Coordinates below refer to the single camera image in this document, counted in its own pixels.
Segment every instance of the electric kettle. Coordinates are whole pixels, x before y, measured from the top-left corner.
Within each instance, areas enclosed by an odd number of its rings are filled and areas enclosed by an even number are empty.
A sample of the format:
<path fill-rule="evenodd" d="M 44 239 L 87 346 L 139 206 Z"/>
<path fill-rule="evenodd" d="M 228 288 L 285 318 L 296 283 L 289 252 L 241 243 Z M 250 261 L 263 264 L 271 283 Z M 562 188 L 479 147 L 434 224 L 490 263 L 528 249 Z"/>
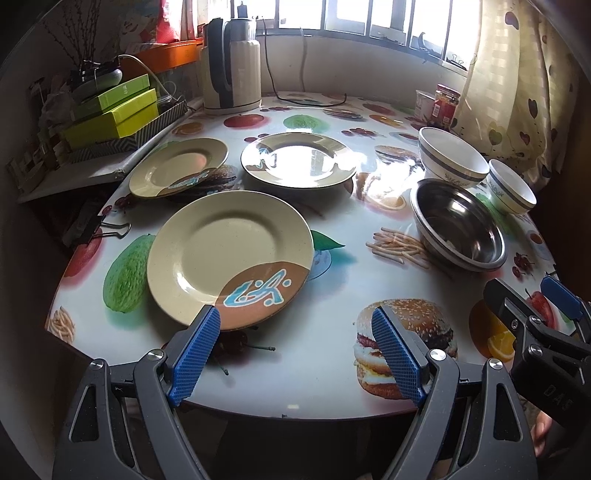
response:
<path fill-rule="evenodd" d="M 201 51 L 203 106 L 211 115 L 246 112 L 261 104 L 261 45 L 256 22 L 214 18 Z"/>

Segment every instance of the blue gripper pad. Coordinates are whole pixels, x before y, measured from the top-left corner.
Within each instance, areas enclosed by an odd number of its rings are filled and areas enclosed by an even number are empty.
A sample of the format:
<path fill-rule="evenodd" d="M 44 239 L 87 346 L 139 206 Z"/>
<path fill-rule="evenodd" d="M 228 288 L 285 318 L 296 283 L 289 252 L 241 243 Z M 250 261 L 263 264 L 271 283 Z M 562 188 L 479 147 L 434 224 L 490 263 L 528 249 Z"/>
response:
<path fill-rule="evenodd" d="M 181 400 L 193 393 L 199 375 L 220 333 L 220 313 L 212 308 L 197 327 L 193 338 L 173 370 L 173 386 L 168 392 L 170 403 L 178 407 Z"/>
<path fill-rule="evenodd" d="M 382 309 L 374 310 L 371 326 L 375 341 L 396 379 L 400 393 L 412 400 L 417 407 L 421 406 L 427 394 L 421 383 L 420 369 Z"/>
<path fill-rule="evenodd" d="M 581 301 L 559 281 L 550 276 L 544 277 L 540 290 L 570 320 L 580 320 L 583 317 Z"/>

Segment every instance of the cream plate with brown rim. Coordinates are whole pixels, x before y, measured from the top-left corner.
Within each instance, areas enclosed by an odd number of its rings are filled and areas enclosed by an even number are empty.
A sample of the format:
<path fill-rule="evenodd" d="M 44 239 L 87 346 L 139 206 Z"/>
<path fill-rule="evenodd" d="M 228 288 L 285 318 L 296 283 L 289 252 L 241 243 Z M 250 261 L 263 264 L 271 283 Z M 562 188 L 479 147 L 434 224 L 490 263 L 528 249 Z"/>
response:
<path fill-rule="evenodd" d="M 228 147 L 214 138 L 171 142 L 148 155 L 131 173 L 129 189 L 140 198 L 182 192 L 203 181 L 228 157 Z"/>
<path fill-rule="evenodd" d="M 281 310 L 302 287 L 314 257 L 306 221 L 270 195 L 208 195 L 175 213 L 148 257 L 156 302 L 189 325 L 215 305 L 222 330 L 253 325 Z"/>
<path fill-rule="evenodd" d="M 349 180 L 361 157 L 324 135 L 287 132 L 251 143 L 242 152 L 241 162 L 246 172 L 265 183 L 318 189 Z"/>

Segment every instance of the windowsill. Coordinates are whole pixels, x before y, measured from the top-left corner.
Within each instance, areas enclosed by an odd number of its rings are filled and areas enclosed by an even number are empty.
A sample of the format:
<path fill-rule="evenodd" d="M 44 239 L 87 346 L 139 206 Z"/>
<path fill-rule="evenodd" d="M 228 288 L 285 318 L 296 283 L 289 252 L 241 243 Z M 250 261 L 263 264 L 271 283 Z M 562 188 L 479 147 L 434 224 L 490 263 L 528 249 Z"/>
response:
<path fill-rule="evenodd" d="M 429 61 L 431 63 L 435 63 L 443 68 L 451 70 L 452 72 L 457 73 L 463 77 L 468 76 L 468 72 L 463 70 L 454 64 L 449 63 L 448 61 L 443 61 L 440 58 L 434 57 L 429 55 L 423 51 L 416 50 L 414 48 L 407 47 L 406 45 L 401 45 L 400 43 L 394 42 L 392 40 L 387 40 L 383 38 L 373 38 L 373 37 L 366 37 L 365 35 L 359 35 L 355 33 L 348 33 L 348 32 L 340 32 L 334 30 L 314 30 L 314 29 L 299 29 L 299 28 L 269 28 L 267 29 L 267 35 L 269 36 L 306 36 L 306 37 L 327 37 L 327 38 L 341 38 L 343 40 L 353 40 L 362 43 L 368 43 L 380 47 L 390 48 L 391 50 L 398 50 L 408 55 L 413 55 L 415 57 L 419 57 L 423 59 L 425 62 Z M 264 37 L 265 33 L 262 30 L 256 31 L 257 37 Z"/>

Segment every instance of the white ceramic bowl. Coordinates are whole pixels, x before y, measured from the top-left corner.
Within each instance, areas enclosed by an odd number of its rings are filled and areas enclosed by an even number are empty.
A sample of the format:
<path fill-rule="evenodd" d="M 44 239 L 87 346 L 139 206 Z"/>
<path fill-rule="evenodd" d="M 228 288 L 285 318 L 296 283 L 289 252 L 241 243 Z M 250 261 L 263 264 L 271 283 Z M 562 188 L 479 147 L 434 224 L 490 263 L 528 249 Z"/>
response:
<path fill-rule="evenodd" d="M 441 179 L 465 189 L 486 178 L 489 166 L 473 146 L 438 128 L 424 127 L 418 132 L 421 161 L 426 178 Z"/>
<path fill-rule="evenodd" d="M 497 210 L 523 215 L 535 207 L 534 192 L 517 173 L 498 160 L 491 160 L 490 167 L 486 183 Z"/>

